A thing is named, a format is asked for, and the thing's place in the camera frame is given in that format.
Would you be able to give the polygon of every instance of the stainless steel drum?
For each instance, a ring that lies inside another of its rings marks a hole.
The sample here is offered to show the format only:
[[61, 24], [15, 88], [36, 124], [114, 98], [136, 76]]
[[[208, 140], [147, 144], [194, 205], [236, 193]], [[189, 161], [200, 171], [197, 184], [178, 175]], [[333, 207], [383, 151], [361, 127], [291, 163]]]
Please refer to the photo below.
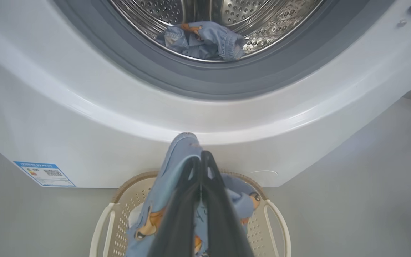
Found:
[[[257, 54], [284, 39], [323, 1], [110, 0], [121, 16], [154, 44], [158, 44], [155, 37], [167, 26], [193, 21], [214, 21], [244, 36], [244, 57]], [[158, 46], [178, 54], [161, 44]]]

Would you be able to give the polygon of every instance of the blue and white sticker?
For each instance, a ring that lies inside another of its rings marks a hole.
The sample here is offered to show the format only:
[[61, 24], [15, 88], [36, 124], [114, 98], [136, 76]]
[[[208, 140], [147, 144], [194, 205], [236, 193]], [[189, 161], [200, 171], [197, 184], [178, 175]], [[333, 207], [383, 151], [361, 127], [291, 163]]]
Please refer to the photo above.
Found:
[[43, 187], [75, 187], [55, 164], [24, 161], [14, 163]]

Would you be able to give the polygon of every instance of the blue fabric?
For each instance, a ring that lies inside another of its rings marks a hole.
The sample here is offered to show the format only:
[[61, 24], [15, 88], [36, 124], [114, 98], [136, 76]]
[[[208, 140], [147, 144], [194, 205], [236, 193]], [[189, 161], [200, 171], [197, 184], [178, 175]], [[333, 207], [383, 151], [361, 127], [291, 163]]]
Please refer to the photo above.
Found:
[[158, 35], [157, 41], [168, 49], [199, 59], [225, 61], [240, 59], [244, 39], [212, 21], [199, 21], [170, 26]]
[[[156, 236], [163, 212], [186, 161], [192, 156], [201, 158], [202, 147], [192, 133], [181, 133], [171, 143], [160, 172], [147, 194], [138, 221], [127, 229], [129, 239], [126, 257], [146, 257]], [[222, 174], [227, 193], [245, 231], [248, 219], [259, 205], [259, 195], [244, 181]], [[207, 208], [199, 203], [195, 214], [195, 256], [207, 256]]]

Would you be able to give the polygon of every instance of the front-load washing machine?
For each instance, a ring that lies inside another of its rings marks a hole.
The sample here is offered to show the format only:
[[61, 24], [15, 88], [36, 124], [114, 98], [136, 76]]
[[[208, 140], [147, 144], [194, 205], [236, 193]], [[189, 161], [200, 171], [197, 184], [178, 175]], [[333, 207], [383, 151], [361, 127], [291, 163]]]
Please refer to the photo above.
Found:
[[[154, 40], [191, 21], [244, 57]], [[189, 131], [277, 187], [410, 89], [411, 0], [0, 0], [0, 152], [42, 186], [118, 187]]]

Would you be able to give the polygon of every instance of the qr code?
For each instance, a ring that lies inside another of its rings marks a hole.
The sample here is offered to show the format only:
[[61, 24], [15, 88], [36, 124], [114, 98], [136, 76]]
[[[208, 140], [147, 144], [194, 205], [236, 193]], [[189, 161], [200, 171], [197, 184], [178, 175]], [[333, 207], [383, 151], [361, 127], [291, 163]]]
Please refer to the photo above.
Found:
[[49, 176], [62, 176], [62, 174], [59, 171], [54, 171], [54, 170], [43, 170], [47, 175]]

